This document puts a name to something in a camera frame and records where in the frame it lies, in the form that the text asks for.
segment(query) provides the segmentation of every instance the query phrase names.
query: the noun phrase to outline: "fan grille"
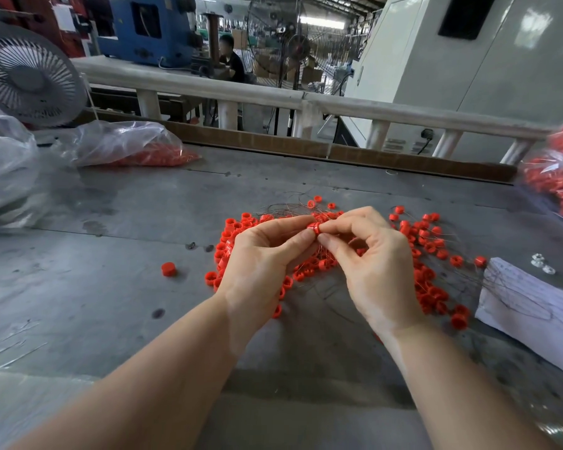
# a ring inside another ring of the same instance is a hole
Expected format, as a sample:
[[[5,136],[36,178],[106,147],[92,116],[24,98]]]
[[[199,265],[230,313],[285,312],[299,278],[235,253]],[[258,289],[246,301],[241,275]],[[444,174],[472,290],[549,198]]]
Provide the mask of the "fan grille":
[[[0,109],[22,122],[58,126],[83,110],[86,97],[60,49],[29,30],[0,25]]]

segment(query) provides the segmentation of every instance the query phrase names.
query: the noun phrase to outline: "white plastic part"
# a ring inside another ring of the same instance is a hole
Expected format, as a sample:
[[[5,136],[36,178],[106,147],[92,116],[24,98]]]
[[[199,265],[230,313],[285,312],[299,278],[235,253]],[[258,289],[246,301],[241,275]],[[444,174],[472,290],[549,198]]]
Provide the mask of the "white plastic part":
[[[551,267],[550,265],[544,265],[542,267],[542,271],[545,272],[547,275],[554,275],[555,274],[555,269],[553,267]]]

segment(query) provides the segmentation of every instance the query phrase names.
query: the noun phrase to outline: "bag of red parts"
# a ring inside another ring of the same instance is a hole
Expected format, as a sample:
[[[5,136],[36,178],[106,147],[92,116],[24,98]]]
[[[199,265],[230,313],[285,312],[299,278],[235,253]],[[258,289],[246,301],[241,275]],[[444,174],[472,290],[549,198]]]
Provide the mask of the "bag of red parts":
[[[156,122],[94,120],[63,130],[51,148],[75,167],[99,164],[174,167],[200,158]]]
[[[563,126],[549,135],[548,147],[519,166],[520,181],[534,203],[563,221]]]

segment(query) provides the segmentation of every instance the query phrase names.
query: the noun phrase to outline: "person's right hand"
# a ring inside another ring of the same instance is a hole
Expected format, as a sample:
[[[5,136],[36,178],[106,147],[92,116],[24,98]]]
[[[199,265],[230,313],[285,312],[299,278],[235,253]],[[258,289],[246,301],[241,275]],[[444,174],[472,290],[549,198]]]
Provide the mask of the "person's right hand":
[[[415,298],[409,243],[374,208],[346,212],[319,229],[318,241],[344,270],[357,310],[383,341],[425,322]],[[353,240],[346,243],[343,239]],[[359,257],[355,248],[365,244],[368,250]]]

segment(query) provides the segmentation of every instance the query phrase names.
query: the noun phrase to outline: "plastic bag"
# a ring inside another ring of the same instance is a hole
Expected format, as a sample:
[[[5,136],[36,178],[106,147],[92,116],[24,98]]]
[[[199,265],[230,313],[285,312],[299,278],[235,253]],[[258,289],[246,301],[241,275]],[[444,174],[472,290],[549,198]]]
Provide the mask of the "plastic bag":
[[[33,224],[47,211],[48,194],[35,137],[0,111],[0,227]]]
[[[563,220],[563,126],[549,135],[548,145],[521,163],[520,181],[536,205]]]
[[[64,131],[51,150],[72,166],[183,166],[199,159],[155,122],[99,120]]]

